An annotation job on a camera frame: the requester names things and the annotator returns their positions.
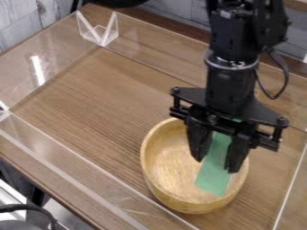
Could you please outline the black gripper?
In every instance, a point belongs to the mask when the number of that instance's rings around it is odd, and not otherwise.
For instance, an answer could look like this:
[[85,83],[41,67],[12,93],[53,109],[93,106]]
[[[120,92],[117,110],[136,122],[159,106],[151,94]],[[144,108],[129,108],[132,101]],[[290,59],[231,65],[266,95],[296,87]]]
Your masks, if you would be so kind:
[[279,149],[290,121],[255,98],[254,90],[260,86],[258,58],[234,61],[210,51],[204,63],[207,86],[171,89],[171,115],[184,122],[189,151],[197,162],[207,156],[212,131],[231,137],[224,169],[236,173],[250,150]]

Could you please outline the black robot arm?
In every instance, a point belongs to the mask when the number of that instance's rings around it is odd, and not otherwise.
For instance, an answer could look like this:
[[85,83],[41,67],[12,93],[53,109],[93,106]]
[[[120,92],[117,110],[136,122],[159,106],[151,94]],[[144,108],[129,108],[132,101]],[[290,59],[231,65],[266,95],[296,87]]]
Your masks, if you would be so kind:
[[275,51],[286,40],[290,18],[282,0],[207,0],[211,41],[204,56],[207,86],[171,89],[171,115],[185,125],[191,155],[208,154],[214,134],[230,137],[224,169],[236,173],[250,151],[276,151],[290,121],[255,98],[262,87],[258,69],[264,52],[283,70]]

